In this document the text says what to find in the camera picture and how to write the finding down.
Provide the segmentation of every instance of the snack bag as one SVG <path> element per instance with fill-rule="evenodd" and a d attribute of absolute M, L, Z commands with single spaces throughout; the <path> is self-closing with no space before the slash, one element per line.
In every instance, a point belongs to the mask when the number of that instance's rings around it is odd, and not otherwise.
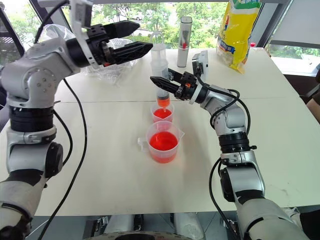
<path fill-rule="evenodd" d="M 226 64 L 242 74 L 260 6 L 260 0 L 229 0 L 220 26 L 217 53 Z"/>

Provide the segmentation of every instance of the measuring cup handle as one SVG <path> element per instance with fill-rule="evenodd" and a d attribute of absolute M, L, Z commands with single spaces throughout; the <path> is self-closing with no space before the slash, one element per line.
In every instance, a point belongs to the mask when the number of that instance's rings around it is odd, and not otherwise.
<path fill-rule="evenodd" d="M 145 137 L 138 137 L 138 144 L 140 145 L 142 152 L 149 151 L 148 141 Z"/>

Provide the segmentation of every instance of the plastic beaker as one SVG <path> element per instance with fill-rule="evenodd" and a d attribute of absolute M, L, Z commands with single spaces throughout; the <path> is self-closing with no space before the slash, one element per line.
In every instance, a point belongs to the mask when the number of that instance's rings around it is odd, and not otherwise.
<path fill-rule="evenodd" d="M 157 103 L 150 107 L 153 122 L 169 121 L 172 122 L 175 112 L 175 106 L 170 104 L 166 108 L 159 106 Z"/>
<path fill-rule="evenodd" d="M 156 162 L 166 164 L 175 158 L 184 135 L 172 122 L 157 121 L 149 127 L 145 137 L 138 138 L 138 144 L 143 152 L 149 151 Z"/>

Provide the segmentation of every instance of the plastic measuring cup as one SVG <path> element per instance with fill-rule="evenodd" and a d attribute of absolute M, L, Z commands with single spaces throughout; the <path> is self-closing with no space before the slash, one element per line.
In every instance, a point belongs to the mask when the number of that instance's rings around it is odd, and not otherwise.
<path fill-rule="evenodd" d="M 172 124 L 170 121 L 157 121 L 152 124 L 147 130 L 145 137 L 138 138 L 138 144 L 141 146 L 143 152 L 150 152 L 151 157 L 158 163 L 166 164 L 171 162 L 178 150 L 179 142 L 181 138 L 185 135 L 178 127 Z M 159 150 L 151 145 L 151 141 L 160 141 L 160 146 L 163 144 L 164 147 L 170 147 L 170 143 L 175 141 L 176 144 L 172 145 L 170 149 Z"/>
<path fill-rule="evenodd" d="M 165 111 L 168 111 L 167 113 L 169 114 L 168 116 L 164 117 L 164 118 L 161 118 L 160 115 L 166 115 L 164 114 L 164 109 Z M 153 119 L 153 122 L 158 122 L 158 121 L 169 121 L 169 122 L 172 122 L 172 119 L 174 117 L 174 112 L 175 112 L 175 106 L 173 106 L 172 104 L 170 104 L 169 106 L 167 106 L 166 108 L 162 108 L 161 106 L 159 106 L 157 103 L 153 104 L 151 107 L 150 107 L 150 111 L 151 111 L 151 114 L 152 114 L 152 119 Z M 156 111 L 162 111 L 162 112 L 159 112 L 158 116 L 155 115 L 155 112 Z"/>

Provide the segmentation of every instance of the measuring cup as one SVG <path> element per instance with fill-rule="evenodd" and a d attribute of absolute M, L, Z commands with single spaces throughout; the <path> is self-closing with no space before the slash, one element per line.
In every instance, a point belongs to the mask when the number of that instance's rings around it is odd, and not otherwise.
<path fill-rule="evenodd" d="M 176 145 L 172 146 L 172 148 L 167 150 L 159 150 L 154 148 L 150 142 L 157 140 L 157 137 L 160 136 L 159 134 L 166 134 L 166 136 L 171 136 L 175 138 Z M 138 144 L 141 146 L 141 150 L 143 152 L 150 152 L 151 157 L 158 163 L 166 164 L 171 162 L 178 150 L 179 142 L 181 138 L 185 135 L 183 131 L 177 128 L 175 125 L 172 124 L 170 121 L 157 121 L 152 124 L 149 129 L 146 131 L 145 137 L 138 138 Z"/>
<path fill-rule="evenodd" d="M 175 106 L 173 106 L 172 104 L 170 104 L 169 106 L 167 106 L 165 109 L 166 110 L 169 110 L 171 112 L 170 115 L 164 117 L 164 118 L 161 118 L 159 116 L 156 116 L 155 115 L 155 112 L 158 110 L 158 109 L 163 109 L 161 106 L 159 106 L 157 103 L 153 104 L 151 107 L 150 107 L 150 111 L 151 111 L 151 114 L 152 114 L 152 119 L 153 119 L 153 122 L 158 122 L 158 121 L 169 121 L 169 122 L 172 122 L 172 118 L 174 117 L 174 111 L 175 111 Z"/>

